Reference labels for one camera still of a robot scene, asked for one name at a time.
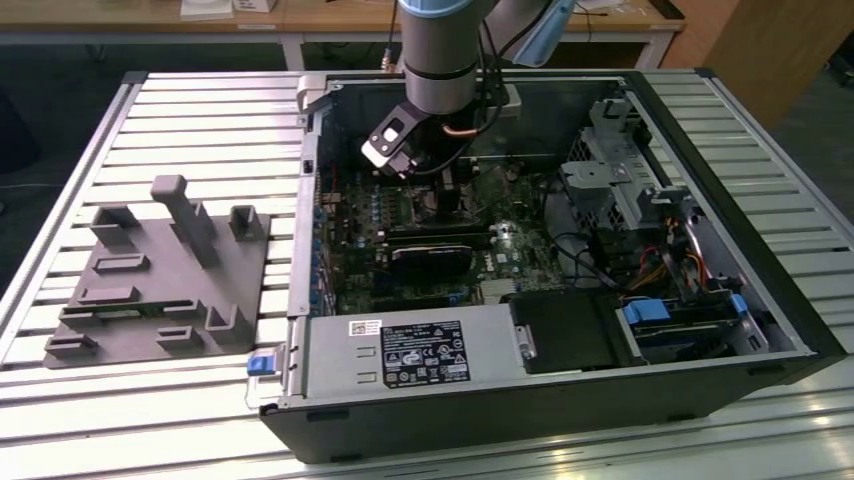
white paper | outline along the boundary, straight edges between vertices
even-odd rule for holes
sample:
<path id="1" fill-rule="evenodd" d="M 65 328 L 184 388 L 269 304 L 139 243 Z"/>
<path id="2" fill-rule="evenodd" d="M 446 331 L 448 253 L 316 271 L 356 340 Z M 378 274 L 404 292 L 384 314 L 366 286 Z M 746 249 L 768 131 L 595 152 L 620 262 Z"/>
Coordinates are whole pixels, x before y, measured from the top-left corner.
<path id="1" fill-rule="evenodd" d="M 616 7 L 626 3 L 626 0 L 578 0 L 575 11 L 583 12 L 584 8 L 587 10 L 595 10 L 596 8 L 610 8 Z"/>
<path id="2" fill-rule="evenodd" d="M 233 18 L 231 0 L 181 0 L 181 20 L 221 20 Z"/>

warning label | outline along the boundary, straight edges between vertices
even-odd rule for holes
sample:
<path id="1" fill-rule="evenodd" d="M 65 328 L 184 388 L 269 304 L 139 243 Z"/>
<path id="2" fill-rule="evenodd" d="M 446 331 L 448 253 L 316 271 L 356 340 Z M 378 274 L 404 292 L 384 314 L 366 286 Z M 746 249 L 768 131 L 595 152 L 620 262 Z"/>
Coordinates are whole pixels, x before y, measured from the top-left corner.
<path id="1" fill-rule="evenodd" d="M 402 325 L 380 330 L 383 383 L 388 388 L 471 380 L 459 322 Z"/>

blue latch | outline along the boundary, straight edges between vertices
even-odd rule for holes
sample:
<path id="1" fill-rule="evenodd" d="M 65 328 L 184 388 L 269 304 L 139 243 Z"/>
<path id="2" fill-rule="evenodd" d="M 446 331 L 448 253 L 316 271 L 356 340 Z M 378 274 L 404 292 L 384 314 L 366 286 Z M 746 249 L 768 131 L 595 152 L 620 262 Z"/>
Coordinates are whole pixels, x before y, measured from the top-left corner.
<path id="1" fill-rule="evenodd" d="M 276 373 L 276 355 L 256 355 L 249 357 L 245 364 L 245 373 L 249 377 L 261 377 L 264 375 L 275 375 Z"/>
<path id="2" fill-rule="evenodd" d="M 747 302 L 744 301 L 744 297 L 742 297 L 738 293 L 734 293 L 731 300 L 732 300 L 732 306 L 735 307 L 735 312 L 740 317 L 747 313 Z"/>
<path id="3" fill-rule="evenodd" d="M 635 300 L 623 307 L 623 315 L 628 324 L 639 322 L 656 322 L 670 320 L 670 312 L 662 300 L 650 298 L 648 300 Z"/>

aluminum extrusion table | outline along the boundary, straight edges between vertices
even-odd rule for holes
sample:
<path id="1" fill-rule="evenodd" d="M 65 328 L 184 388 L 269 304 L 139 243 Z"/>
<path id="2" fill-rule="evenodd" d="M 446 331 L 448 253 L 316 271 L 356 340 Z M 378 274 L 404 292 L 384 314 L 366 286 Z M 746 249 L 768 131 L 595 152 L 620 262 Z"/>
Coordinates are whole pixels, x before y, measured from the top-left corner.
<path id="1" fill-rule="evenodd" d="M 252 203 L 273 216 L 257 345 L 284 341 L 297 78 L 128 75 L 0 303 L 0 477 L 759 479 L 830 478 L 854 468 L 851 359 L 703 419 L 311 466 L 256 418 L 253 407 L 280 387 L 247 382 L 247 355 L 43 368 L 44 343 L 95 243 L 85 227 L 96 206 L 129 202 L 139 218 L 164 217 L 147 195 L 163 174 L 191 180 L 187 194 L 211 215 Z M 684 70 L 647 79 L 853 350 L 851 225 L 718 80 Z"/>

red wire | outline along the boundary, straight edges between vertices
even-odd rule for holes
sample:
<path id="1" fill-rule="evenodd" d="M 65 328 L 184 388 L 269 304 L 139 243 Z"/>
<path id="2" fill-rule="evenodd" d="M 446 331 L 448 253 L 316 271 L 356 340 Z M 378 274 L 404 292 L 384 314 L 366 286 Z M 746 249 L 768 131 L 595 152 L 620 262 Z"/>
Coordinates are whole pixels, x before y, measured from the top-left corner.
<path id="1" fill-rule="evenodd" d="M 655 247 L 650 247 L 643 251 L 643 255 L 640 255 L 640 271 L 638 273 L 643 273 L 643 269 L 646 268 L 646 257 L 656 250 Z"/>

